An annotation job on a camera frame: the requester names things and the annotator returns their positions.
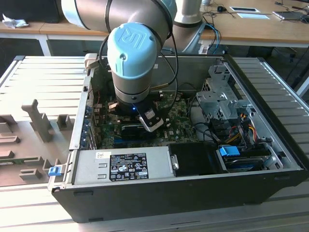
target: ur logo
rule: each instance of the ur logo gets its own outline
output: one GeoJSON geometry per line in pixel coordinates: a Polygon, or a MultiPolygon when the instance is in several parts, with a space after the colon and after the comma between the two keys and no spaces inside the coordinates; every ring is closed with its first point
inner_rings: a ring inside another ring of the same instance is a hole
{"type": "Polygon", "coordinates": [[[142,43],[145,40],[146,36],[147,34],[140,30],[136,30],[134,28],[126,28],[121,38],[122,41],[127,43],[128,46],[139,49],[142,46],[142,43]]]}

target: blue latch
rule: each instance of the blue latch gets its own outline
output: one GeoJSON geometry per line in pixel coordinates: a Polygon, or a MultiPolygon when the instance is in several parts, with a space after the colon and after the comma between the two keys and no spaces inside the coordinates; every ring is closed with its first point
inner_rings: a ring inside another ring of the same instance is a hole
{"type": "Polygon", "coordinates": [[[236,146],[223,146],[219,149],[221,156],[239,156],[236,146]]]}
{"type": "Polygon", "coordinates": [[[59,176],[61,175],[61,167],[51,167],[48,171],[49,176],[59,176]]]}

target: crumpled paper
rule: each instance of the crumpled paper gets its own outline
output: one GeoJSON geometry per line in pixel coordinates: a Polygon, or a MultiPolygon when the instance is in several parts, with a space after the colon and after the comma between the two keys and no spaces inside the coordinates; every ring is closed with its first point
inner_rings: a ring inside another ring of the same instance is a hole
{"type": "Polygon", "coordinates": [[[11,19],[6,17],[4,14],[2,14],[3,20],[2,23],[5,24],[8,28],[20,28],[20,27],[26,27],[29,26],[29,24],[26,23],[24,19],[11,19]]]}

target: motherboard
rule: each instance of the motherboard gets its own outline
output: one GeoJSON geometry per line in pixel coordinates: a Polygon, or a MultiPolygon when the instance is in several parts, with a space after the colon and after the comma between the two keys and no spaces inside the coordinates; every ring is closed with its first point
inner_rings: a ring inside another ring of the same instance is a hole
{"type": "MultiPolygon", "coordinates": [[[[173,93],[161,94],[154,101],[158,110],[171,105],[173,93]]],[[[187,116],[188,99],[181,93],[165,118],[165,123],[156,131],[147,132],[138,116],[119,116],[109,113],[112,97],[102,102],[96,114],[96,132],[99,149],[167,146],[170,143],[197,142],[194,127],[187,116]]]]}

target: sticker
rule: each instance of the sticker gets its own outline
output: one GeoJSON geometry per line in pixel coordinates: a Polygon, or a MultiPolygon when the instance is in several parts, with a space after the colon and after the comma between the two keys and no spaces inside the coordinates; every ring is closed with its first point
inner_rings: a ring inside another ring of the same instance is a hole
{"type": "Polygon", "coordinates": [[[109,155],[109,157],[111,181],[149,178],[146,153],[109,155]]]}
{"type": "Polygon", "coordinates": [[[110,151],[97,152],[96,159],[108,159],[111,154],[112,153],[110,151]]]}
{"type": "Polygon", "coordinates": [[[0,163],[0,166],[4,166],[4,165],[13,165],[14,163],[13,162],[2,162],[0,163]]]}

